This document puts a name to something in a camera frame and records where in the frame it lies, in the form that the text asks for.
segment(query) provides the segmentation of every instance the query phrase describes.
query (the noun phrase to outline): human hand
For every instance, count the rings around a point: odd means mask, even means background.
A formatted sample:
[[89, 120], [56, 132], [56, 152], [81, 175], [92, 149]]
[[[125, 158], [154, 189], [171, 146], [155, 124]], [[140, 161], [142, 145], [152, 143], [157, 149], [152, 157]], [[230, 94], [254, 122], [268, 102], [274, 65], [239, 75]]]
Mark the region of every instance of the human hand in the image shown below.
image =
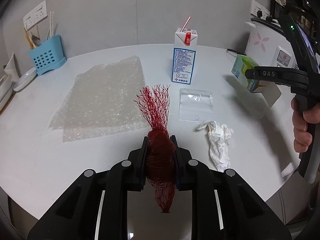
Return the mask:
[[312, 143], [312, 135], [307, 132], [308, 123], [320, 123], [320, 104], [304, 111], [303, 115], [299, 112], [299, 103], [295, 98], [291, 101], [291, 107], [293, 109], [292, 123], [295, 138], [293, 147], [297, 153], [304, 153]]

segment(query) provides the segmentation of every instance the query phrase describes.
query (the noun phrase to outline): red straw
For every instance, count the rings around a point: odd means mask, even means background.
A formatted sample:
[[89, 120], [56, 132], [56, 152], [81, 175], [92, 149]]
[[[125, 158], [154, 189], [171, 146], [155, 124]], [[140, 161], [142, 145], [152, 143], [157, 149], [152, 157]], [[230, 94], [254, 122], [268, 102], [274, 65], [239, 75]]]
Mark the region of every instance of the red straw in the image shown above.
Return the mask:
[[184, 24], [184, 26], [181, 28], [181, 32], [183, 32], [184, 28], [187, 26], [188, 22], [190, 21], [191, 16], [189, 16], [188, 20], [186, 21], [186, 23]]

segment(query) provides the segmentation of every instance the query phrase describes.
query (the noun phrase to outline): red mesh bag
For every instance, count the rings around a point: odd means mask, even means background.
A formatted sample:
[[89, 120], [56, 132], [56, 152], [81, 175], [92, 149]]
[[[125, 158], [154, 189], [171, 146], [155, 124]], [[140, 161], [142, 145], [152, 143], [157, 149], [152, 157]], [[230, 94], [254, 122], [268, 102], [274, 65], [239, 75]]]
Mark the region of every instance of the red mesh bag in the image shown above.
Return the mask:
[[146, 176], [156, 188], [156, 201], [163, 213], [169, 213], [175, 193], [173, 154], [175, 146], [167, 131], [169, 87], [144, 87], [137, 95], [138, 106], [152, 130], [148, 133]]

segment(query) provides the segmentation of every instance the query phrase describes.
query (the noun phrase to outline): clear plastic bag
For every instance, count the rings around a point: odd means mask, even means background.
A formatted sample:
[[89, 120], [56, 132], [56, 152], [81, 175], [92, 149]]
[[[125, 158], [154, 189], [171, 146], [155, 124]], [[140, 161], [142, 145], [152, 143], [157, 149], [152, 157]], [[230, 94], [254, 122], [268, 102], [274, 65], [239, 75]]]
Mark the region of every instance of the clear plastic bag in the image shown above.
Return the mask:
[[63, 142], [147, 127], [134, 102], [144, 86], [137, 56], [94, 66], [76, 77], [50, 127], [63, 128]]
[[181, 88], [179, 119], [191, 122], [214, 120], [212, 101], [210, 91]]

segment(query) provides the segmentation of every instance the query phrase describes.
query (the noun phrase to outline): blue utensil holder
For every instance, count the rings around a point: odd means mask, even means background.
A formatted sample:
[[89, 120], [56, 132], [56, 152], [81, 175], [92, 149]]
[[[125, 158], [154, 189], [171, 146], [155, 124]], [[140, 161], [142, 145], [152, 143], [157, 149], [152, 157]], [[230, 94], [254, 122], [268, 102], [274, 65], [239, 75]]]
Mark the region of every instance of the blue utensil holder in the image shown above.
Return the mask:
[[37, 69], [38, 76], [49, 70], [60, 68], [67, 61], [63, 55], [60, 35], [56, 35], [39, 47], [29, 50], [29, 54]]

